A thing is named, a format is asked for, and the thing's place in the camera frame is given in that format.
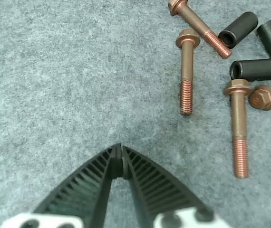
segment hex head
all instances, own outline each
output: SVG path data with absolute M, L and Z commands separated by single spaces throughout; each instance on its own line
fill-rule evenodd
M 247 96 L 252 92 L 248 84 L 248 81 L 245 79 L 234 79 L 227 84 L 223 93 L 224 95 L 230 95 L 234 92 L 243 92 L 244 95 Z
M 256 109 L 271 110 L 271 88 L 261 85 L 250 96 L 250 104 Z
M 180 32 L 177 40 L 175 41 L 175 44 L 181 48 L 183 41 L 185 39 L 191 39 L 194 43 L 194 48 L 196 48 L 200 44 L 200 37 L 197 35 L 197 33 L 193 29 L 184 29 L 182 32 Z
M 168 8 L 172 16 L 178 14 L 177 7 L 181 2 L 187 3 L 188 0 L 168 0 Z

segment bolt thread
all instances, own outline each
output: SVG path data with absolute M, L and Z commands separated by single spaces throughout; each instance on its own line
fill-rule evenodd
M 181 82 L 180 112 L 183 116 L 193 113 L 193 83 L 190 80 Z
M 216 36 L 213 31 L 207 30 L 203 34 L 203 38 L 217 51 L 222 58 L 228 58 L 231 56 L 231 50 L 228 49 L 228 47 Z
M 237 178 L 248 178 L 248 153 L 246 140 L 234 140 L 234 167 Z

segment copper bolt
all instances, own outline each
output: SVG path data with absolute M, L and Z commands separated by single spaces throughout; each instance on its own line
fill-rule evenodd
M 249 177 L 245 96 L 249 95 L 251 92 L 252 89 L 248 86 L 248 81 L 244 79 L 230 81 L 224 91 L 225 95 L 231 96 L 234 169 L 237 178 Z
M 194 48 L 200 44 L 200 38 L 189 28 L 179 34 L 175 43 L 182 49 L 180 112 L 188 116 L 193 113 Z
M 256 109 L 271 110 L 271 88 L 261 85 L 250 96 L 250 104 Z
M 216 34 L 196 15 L 187 4 L 188 0 L 169 0 L 168 7 L 171 15 L 180 14 L 186 22 L 209 43 L 222 58 L 228 58 L 232 52 L 216 36 Z

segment bolt shank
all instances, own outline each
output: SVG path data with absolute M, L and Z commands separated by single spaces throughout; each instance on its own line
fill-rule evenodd
M 181 3 L 177 11 L 200 36 L 203 36 L 207 30 L 210 30 L 210 28 L 186 5 L 185 2 Z
M 246 117 L 244 92 L 233 92 L 232 99 L 232 135 L 234 140 L 246 140 Z
M 182 43 L 182 61 L 181 61 L 181 82 L 184 80 L 193 81 L 194 67 L 194 43 L 187 39 Z

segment spacer hole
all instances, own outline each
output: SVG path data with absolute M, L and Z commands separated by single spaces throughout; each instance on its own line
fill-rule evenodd
M 224 33 L 222 35 L 222 41 L 229 47 L 234 44 L 234 38 L 230 34 L 227 34 L 227 33 Z
M 241 69 L 239 65 L 235 65 L 232 69 L 232 75 L 235 79 L 239 78 L 241 74 Z
M 20 228 L 37 228 L 37 227 L 39 227 L 39 222 L 37 220 L 32 219 L 22 224 Z

